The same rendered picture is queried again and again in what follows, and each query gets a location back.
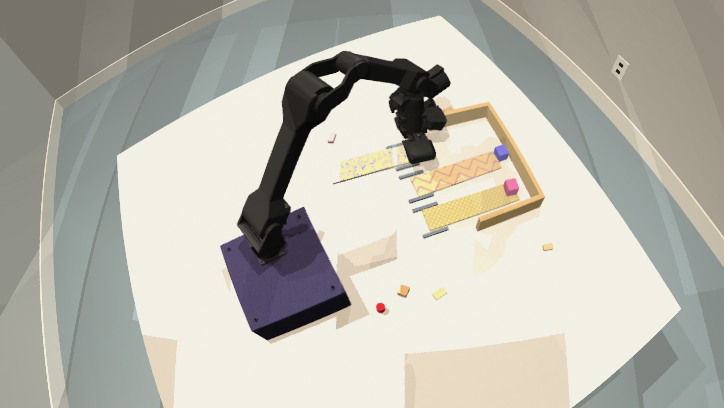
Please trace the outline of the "orange strip with blue dots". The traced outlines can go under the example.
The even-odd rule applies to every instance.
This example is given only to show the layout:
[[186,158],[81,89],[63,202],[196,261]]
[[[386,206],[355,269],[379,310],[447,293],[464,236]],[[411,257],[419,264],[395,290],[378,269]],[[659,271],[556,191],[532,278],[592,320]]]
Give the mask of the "orange strip with blue dots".
[[403,145],[328,165],[333,184],[410,164]]

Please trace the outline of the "small orange block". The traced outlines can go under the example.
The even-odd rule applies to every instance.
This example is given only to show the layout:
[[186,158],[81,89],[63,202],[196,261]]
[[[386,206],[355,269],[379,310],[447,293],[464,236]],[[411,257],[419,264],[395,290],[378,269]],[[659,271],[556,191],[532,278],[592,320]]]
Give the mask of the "small orange block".
[[406,286],[401,285],[400,288],[399,288],[399,290],[398,290],[398,292],[397,292],[397,295],[400,296],[400,297],[405,297],[405,298],[406,298],[407,295],[408,295],[408,293],[409,293],[409,291],[410,291],[410,287],[406,287]]

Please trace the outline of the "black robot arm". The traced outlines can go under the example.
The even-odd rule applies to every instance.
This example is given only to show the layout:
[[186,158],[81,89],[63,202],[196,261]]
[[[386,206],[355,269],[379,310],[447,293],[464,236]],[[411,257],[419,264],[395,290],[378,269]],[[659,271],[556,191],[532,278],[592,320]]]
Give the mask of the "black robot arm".
[[[345,76],[336,88],[320,79],[338,71]],[[360,79],[399,86],[389,99],[397,103],[398,110],[405,115],[419,115],[424,109],[422,134],[427,133],[427,129],[441,131],[447,123],[433,99],[451,84],[444,68],[438,64],[426,72],[407,59],[389,61],[342,51],[311,63],[289,78],[281,101],[282,126],[259,188],[247,197],[237,222],[261,265],[288,252],[282,229],[291,206],[284,200],[284,194],[308,135],[349,97]],[[424,102],[424,97],[430,99]]]

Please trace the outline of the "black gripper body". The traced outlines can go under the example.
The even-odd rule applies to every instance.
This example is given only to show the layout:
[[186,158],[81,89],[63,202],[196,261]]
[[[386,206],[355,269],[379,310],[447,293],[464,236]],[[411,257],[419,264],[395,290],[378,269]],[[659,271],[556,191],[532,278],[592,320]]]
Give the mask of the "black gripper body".
[[[405,151],[410,164],[421,163],[424,161],[435,160],[436,151],[431,140],[422,134],[422,119],[426,119],[424,109],[419,115],[405,115],[398,110],[398,104],[389,101],[389,107],[392,113],[397,110],[397,120],[402,134],[407,133],[409,143],[405,145]],[[411,135],[412,134],[412,135]]]

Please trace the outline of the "tan u-shaped frame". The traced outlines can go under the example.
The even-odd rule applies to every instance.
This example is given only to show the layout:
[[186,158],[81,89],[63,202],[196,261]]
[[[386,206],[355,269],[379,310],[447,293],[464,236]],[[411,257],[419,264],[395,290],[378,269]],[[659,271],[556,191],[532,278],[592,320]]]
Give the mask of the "tan u-shaped frame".
[[541,206],[546,192],[490,99],[442,109],[436,130],[478,213],[477,231]]

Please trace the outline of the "yellow patterned strip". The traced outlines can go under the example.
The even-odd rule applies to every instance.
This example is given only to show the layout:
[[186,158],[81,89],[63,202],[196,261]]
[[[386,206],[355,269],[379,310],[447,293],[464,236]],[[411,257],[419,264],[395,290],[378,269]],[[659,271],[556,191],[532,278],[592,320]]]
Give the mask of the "yellow patterned strip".
[[422,210],[429,231],[478,215],[469,195]]

